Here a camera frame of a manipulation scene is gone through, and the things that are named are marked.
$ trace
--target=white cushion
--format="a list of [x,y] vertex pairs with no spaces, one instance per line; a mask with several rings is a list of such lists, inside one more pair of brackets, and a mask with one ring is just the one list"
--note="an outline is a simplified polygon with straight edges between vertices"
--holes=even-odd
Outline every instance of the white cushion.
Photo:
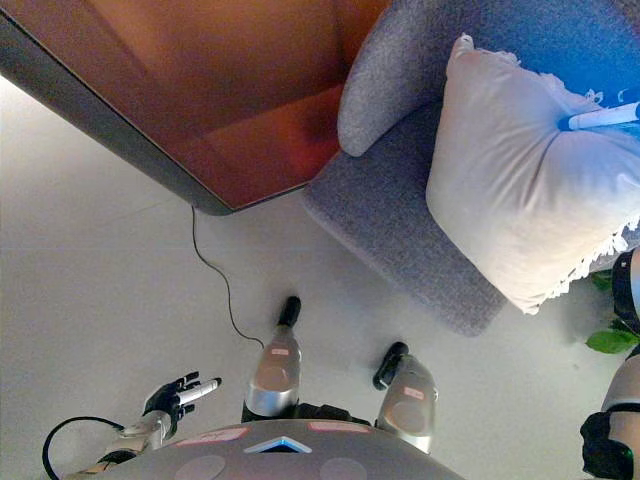
[[514,55],[460,37],[427,185],[436,222],[525,313],[568,291],[640,217],[640,141],[615,128],[562,132],[599,107]]

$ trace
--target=black cable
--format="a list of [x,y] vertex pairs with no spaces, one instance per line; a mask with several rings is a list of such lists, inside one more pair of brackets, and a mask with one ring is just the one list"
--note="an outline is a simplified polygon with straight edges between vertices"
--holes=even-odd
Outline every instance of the black cable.
[[51,440],[53,440],[53,436],[58,433],[58,430],[60,430],[62,427],[71,422],[78,422],[80,420],[91,420],[94,422],[106,423],[107,425],[110,425],[117,430],[124,430],[124,427],[119,423],[112,422],[111,420],[100,417],[72,417],[68,418],[62,423],[59,423],[53,430],[51,430],[51,432],[49,432],[49,435],[47,435],[47,439],[44,441],[44,445],[42,446],[42,465],[44,465],[44,470],[47,472],[47,475],[49,475],[49,478],[51,480],[60,480],[60,477],[58,477],[53,471],[51,462],[49,461],[49,447],[51,446]]
[[252,340],[254,342],[258,342],[260,344],[260,346],[262,347],[262,349],[264,350],[264,343],[262,343],[262,340],[260,340],[259,338],[256,338],[256,337],[249,337],[249,336],[245,335],[236,326],[236,322],[235,322],[235,320],[233,318],[233,311],[231,310],[231,287],[229,286],[229,280],[227,279],[227,276],[224,274],[224,272],[222,270],[220,270],[218,267],[216,267],[211,262],[209,262],[200,253],[200,250],[198,249],[198,242],[196,241],[196,209],[195,209],[194,206],[191,206],[191,214],[193,216],[193,222],[192,222],[192,227],[193,228],[191,229],[191,234],[192,234],[192,238],[193,238],[193,248],[196,251],[196,255],[198,255],[198,258],[200,260],[202,260],[202,263],[204,263],[207,267],[215,270],[222,277],[222,279],[224,280],[225,285],[227,286],[227,305],[229,307],[229,318],[231,319],[231,325],[233,326],[233,329],[242,338],[245,338],[247,340]]

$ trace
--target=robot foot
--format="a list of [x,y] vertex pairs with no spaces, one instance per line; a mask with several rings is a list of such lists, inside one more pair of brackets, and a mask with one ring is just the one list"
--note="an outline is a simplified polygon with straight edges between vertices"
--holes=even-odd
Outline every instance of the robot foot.
[[380,364],[380,368],[378,368],[378,371],[373,376],[373,386],[376,387],[377,390],[385,390],[391,385],[393,377],[396,375],[400,359],[403,355],[408,354],[409,347],[405,343],[396,342],[389,347]]
[[298,321],[298,315],[300,314],[301,307],[302,303],[298,297],[287,298],[287,301],[282,308],[278,325],[285,325],[289,328],[293,328]]

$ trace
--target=gray fabric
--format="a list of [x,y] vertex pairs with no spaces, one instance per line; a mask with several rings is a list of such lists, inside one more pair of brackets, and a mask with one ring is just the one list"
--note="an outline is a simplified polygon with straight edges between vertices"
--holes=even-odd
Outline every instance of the gray fabric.
[[640,78],[640,1],[396,0],[363,44],[342,97],[343,150],[363,154],[417,106],[441,99],[455,39],[506,50],[576,93]]
[[339,153],[305,189],[305,206],[369,266],[421,300],[434,318],[474,336],[505,300],[426,207],[439,115],[439,104],[423,107],[363,157]]
[[[640,247],[640,227],[636,228],[633,231],[625,228],[624,232],[622,232],[622,237],[627,241],[627,244],[629,245],[628,250],[633,250],[636,247]],[[603,255],[601,257],[598,257],[598,259],[589,266],[589,270],[591,272],[609,270],[610,268],[613,268],[613,264],[618,257],[619,254]]]

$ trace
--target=white floor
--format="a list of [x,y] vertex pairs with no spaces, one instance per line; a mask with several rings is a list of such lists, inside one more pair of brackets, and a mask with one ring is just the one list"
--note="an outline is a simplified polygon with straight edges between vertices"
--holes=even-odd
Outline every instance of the white floor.
[[[0,477],[45,478],[40,448],[56,423],[133,422],[149,391],[194,369],[224,384],[176,438],[236,423],[259,350],[235,335],[222,280],[193,253],[190,207],[0,86]],[[612,308],[588,282],[536,317],[507,307],[467,339],[325,234],[299,193],[200,218],[203,252],[230,276],[247,333],[268,339],[285,297],[301,297],[302,400],[373,420],[382,394],[370,377],[404,339],[438,383],[436,459],[478,480],[586,476],[579,428],[622,361],[584,346]],[[90,464],[112,438],[100,425],[70,426],[52,449],[55,468]]]

